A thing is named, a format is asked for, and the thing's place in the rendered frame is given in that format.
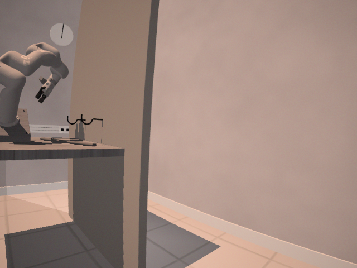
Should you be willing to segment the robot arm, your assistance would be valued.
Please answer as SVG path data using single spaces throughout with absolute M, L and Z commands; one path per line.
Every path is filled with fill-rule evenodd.
M 12 127 L 18 123 L 18 105 L 26 76 L 33 74 L 42 64 L 50 67 L 52 74 L 48 81 L 55 86 L 61 78 L 68 76 L 69 70 L 59 51 L 44 42 L 29 46 L 26 56 L 9 51 L 0 57 L 0 84 L 6 87 L 0 92 L 0 126 Z

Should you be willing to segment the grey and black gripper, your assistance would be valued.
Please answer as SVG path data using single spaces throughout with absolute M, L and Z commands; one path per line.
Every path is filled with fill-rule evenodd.
M 47 80 L 46 83 L 41 87 L 40 91 L 37 93 L 35 98 L 39 99 L 42 96 L 39 99 L 39 102 L 42 103 L 45 100 L 45 98 L 50 95 L 54 87 L 55 85 Z

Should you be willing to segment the brown wall panel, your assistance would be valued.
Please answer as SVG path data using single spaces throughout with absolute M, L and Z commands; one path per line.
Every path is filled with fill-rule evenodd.
M 146 268 L 149 145 L 160 0 L 82 0 L 69 138 L 124 156 L 68 159 L 69 216 L 114 268 Z

